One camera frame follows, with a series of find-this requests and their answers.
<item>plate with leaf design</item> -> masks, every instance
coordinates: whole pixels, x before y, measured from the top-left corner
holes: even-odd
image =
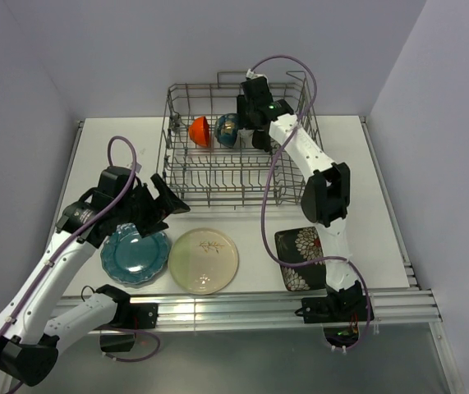
[[[238,254],[229,236],[212,228],[195,228],[172,246],[168,269],[174,281],[191,294],[223,289],[237,271]]]

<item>plate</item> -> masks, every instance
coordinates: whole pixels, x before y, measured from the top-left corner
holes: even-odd
[[[183,234],[168,256],[174,281],[191,294],[212,294],[223,289],[236,275],[236,245],[212,228],[196,228]]]
[[[295,228],[274,234],[278,258],[286,263],[303,263],[324,257],[316,227]],[[289,291],[319,290],[325,288],[325,264],[306,267],[280,267],[283,283]]]
[[[116,282],[139,285],[163,269],[170,252],[164,232],[141,238],[131,223],[117,227],[101,250],[104,271]]]

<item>wire dish rack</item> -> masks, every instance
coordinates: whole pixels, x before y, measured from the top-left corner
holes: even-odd
[[[288,80],[270,83],[274,99],[286,99],[296,112],[310,101],[310,88],[303,71],[288,71]],[[214,125],[225,113],[236,112],[236,96],[242,94],[244,71],[217,74],[215,83],[175,84],[167,92],[157,172],[179,198],[190,206],[261,205],[274,143],[270,153],[252,147],[251,139],[238,135],[229,148],[214,138]],[[210,147],[191,141],[188,128],[205,116],[210,124]],[[322,147],[314,109],[306,114],[303,127]],[[295,163],[283,153],[274,171],[269,203],[299,204],[305,182]]]

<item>orange bowl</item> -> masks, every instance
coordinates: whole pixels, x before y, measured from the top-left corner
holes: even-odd
[[[191,137],[191,140],[207,148],[210,146],[210,128],[209,123],[207,122],[206,117],[198,117],[188,129],[188,136]]]

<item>white tabletop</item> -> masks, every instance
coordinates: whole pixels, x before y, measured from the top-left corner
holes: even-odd
[[[136,147],[141,165],[139,177],[149,182],[155,172],[159,137],[163,118],[104,118],[87,119],[80,136],[67,181],[60,212],[76,201],[99,180],[108,165],[106,148],[114,135],[127,137]],[[362,272],[369,288],[409,287],[397,239],[384,202],[379,180],[370,156],[366,138],[358,117],[318,117],[322,140],[327,154],[336,162],[346,162],[352,172],[351,205],[348,209],[347,235],[352,260]],[[114,144],[113,161],[129,165],[128,148],[119,141]],[[197,227],[212,227],[228,234],[236,243],[239,267],[232,282],[222,293],[285,291],[282,275],[276,263],[266,254],[261,242],[259,210],[228,207],[201,208],[172,216],[166,221],[166,233],[174,242],[180,235]],[[274,233],[309,226],[300,207],[270,207],[267,221],[269,243],[274,247]],[[96,252],[76,274],[65,296],[78,296],[84,285],[93,287],[112,284],[132,295],[183,294],[169,271],[161,273],[145,286],[123,286],[114,282],[101,267]]]

